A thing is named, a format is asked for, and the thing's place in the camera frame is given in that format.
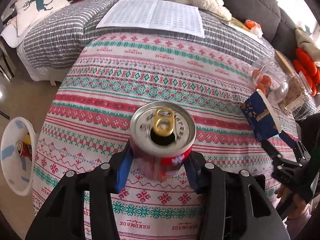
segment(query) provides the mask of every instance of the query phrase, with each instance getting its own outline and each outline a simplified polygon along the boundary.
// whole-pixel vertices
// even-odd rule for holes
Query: tablecloth
[[[192,115],[197,129],[193,149],[207,161],[226,171],[265,174],[266,194],[275,202],[278,182],[271,178],[271,159],[239,108],[252,94],[248,67],[208,47],[152,35],[110,33],[92,41],[60,86],[41,130],[35,213],[67,170],[91,171],[121,151],[133,113],[157,100],[174,102]],[[283,130],[297,138],[293,117],[275,111]],[[270,141],[285,158],[294,159],[278,136]],[[120,239],[194,239],[201,200],[183,167],[170,179],[151,181],[133,161],[125,188],[112,195]],[[88,201],[87,192],[84,224],[91,239]]]

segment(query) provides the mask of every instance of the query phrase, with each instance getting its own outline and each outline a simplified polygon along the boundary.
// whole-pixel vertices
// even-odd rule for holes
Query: beige pillow
[[[35,21],[47,17],[70,3],[67,0],[20,0],[15,3],[18,36]]]

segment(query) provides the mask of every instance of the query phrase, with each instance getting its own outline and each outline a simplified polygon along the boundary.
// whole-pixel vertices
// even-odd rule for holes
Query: gray striped blanket
[[[71,68],[82,49],[93,39],[111,32],[134,32],[196,42],[224,52],[249,64],[259,57],[270,57],[267,48],[224,25],[216,17],[200,12],[205,38],[163,30],[107,27],[95,29],[108,10],[119,0],[84,0],[71,4],[34,26],[18,48],[20,58],[33,68]]]

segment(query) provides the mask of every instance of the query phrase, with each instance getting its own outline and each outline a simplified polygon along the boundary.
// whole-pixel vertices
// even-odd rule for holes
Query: blue snack carton
[[[257,89],[240,106],[258,142],[269,139],[281,132],[279,119],[260,89]]]

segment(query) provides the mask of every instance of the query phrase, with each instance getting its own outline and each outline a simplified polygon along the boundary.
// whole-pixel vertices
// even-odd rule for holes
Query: metal screw
[[[103,163],[103,164],[101,164],[101,169],[103,169],[103,170],[107,170],[107,169],[109,169],[110,168],[110,164],[109,163]]]
[[[204,166],[209,170],[214,168],[214,164],[213,163],[206,163]]]
[[[69,177],[69,178],[71,178],[71,177],[74,176],[74,174],[75,174],[74,171],[67,171],[66,176]]]
[[[250,175],[249,171],[247,171],[247,170],[242,170],[242,171],[240,171],[240,174],[241,174],[242,176],[245,176],[245,177],[249,177],[249,175]]]

